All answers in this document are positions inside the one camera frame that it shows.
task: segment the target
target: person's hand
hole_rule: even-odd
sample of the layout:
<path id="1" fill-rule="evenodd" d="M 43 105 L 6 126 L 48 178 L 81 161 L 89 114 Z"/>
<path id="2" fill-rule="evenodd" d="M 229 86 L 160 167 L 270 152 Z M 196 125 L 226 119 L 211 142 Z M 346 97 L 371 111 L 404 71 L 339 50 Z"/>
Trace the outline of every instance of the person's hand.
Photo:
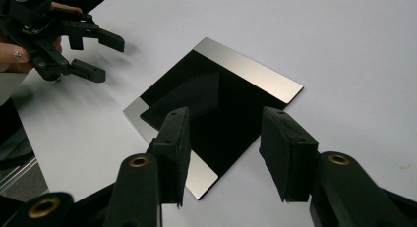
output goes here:
<path id="1" fill-rule="evenodd" d="M 51 9 L 54 8 L 83 12 L 78 7 L 52 2 Z M 62 53 L 61 37 L 53 42 L 53 46 Z M 30 55 L 23 47 L 6 43 L 3 34 L 0 33 L 0 73 L 28 73 L 33 68 L 29 60 Z"/>

